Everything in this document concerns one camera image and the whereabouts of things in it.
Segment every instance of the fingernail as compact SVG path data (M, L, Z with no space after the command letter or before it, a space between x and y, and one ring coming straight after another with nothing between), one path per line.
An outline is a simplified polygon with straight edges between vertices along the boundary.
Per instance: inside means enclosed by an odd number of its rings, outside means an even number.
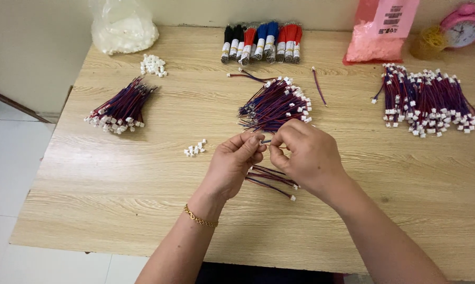
M252 143L252 144L257 144L259 142L259 139L256 137L256 136L252 136L249 141Z

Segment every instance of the forearm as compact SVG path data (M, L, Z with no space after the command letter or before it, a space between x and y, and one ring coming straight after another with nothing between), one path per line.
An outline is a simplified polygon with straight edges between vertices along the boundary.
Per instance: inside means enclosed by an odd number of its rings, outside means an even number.
M373 280L383 283L447 283L439 268L351 178L331 206L342 217Z
M197 190L188 201L198 218L217 222L225 201ZM194 283L215 229L183 212L144 266L136 284Z

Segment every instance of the dark cloth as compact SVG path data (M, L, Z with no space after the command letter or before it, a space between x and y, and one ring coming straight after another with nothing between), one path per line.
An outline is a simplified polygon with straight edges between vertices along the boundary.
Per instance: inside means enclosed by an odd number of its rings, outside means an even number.
M334 284L334 274L238 264L203 262L196 284Z

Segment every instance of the gold bracelet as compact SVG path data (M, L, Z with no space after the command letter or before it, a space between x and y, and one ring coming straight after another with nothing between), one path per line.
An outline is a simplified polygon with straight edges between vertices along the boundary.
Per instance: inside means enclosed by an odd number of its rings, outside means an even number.
M197 218L192 212L190 212L190 210L188 209L188 204L185 205L185 207L183 208L183 210L185 210L185 212L190 215L190 219L194 220L195 222L203 225L203 226L207 226L207 227L211 227L211 228L216 228L216 226L218 226L218 222L216 223L211 223L211 222L207 222L207 221L204 221L202 219L199 219Z

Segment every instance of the table surface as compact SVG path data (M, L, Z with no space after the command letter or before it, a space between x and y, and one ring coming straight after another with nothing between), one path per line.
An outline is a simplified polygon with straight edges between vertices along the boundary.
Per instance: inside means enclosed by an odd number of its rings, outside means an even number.
M83 118L139 75L142 54L107 56L91 47L46 150L11 243L149 256L201 182L215 147L241 132L237 108L260 84L228 78L223 29L160 27L147 54L169 75L143 108L145 128L104 133ZM338 142L345 169L451 280L475 280L475 131L451 127L419 139L384 126L383 101L370 97L381 65L343 66L350 33L305 31L300 65L259 62L258 77L289 76L311 97L313 124ZM475 44L435 62L404 52L408 72L456 74L475 107ZM316 92L311 67L329 107ZM183 149L207 139L207 152ZM265 155L265 166L270 166ZM340 217L303 190L284 195L244 182L225 206L206 261L366 273Z

